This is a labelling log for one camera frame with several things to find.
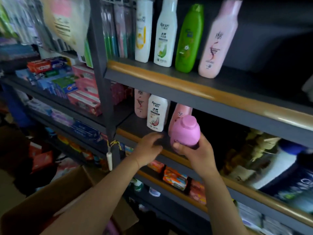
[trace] pink shampoo bottle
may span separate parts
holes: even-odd
[[[186,115],[191,115],[193,109],[189,106],[184,106],[182,104],[178,104],[175,107],[174,113],[172,115],[170,125],[168,126],[168,135],[171,136],[171,131],[174,123],[179,119]]]
[[[200,60],[200,76],[214,78],[221,70],[227,51],[238,27],[237,15],[242,0],[224,0]]]
[[[199,142],[200,134],[200,126],[196,118],[192,115],[186,115],[174,123],[171,131],[171,145],[173,146],[174,142],[179,142],[192,148]]]
[[[140,118],[147,118],[150,93],[135,89],[135,114]]]

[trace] green shampoo bottle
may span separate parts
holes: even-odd
[[[189,73],[194,67],[203,32],[203,24],[203,5],[192,5],[180,31],[175,60],[176,70]]]

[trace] hand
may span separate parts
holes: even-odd
[[[202,179],[210,177],[216,172],[218,173],[213,148],[202,133],[197,150],[181,145],[178,142],[173,143],[173,147],[178,150],[179,154],[185,155],[189,159],[191,166]]]
[[[158,154],[160,154],[163,147],[155,146],[153,144],[156,140],[162,137],[163,135],[160,133],[150,133],[144,136],[137,144],[130,157],[134,158],[137,161],[139,169],[143,166],[148,165],[157,157]]]

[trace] pink bottle cap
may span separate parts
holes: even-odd
[[[197,120],[192,115],[186,115],[182,118],[181,125],[186,129],[193,129],[197,125]]]
[[[219,16],[238,15],[241,3],[242,0],[224,0],[218,15]]]

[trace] left hand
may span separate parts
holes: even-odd
[[[162,137],[163,135],[160,133],[150,133],[144,136],[137,144],[129,157],[134,158],[137,161],[139,168],[148,165],[158,154],[160,154],[163,147],[160,145],[156,146],[154,143]]]

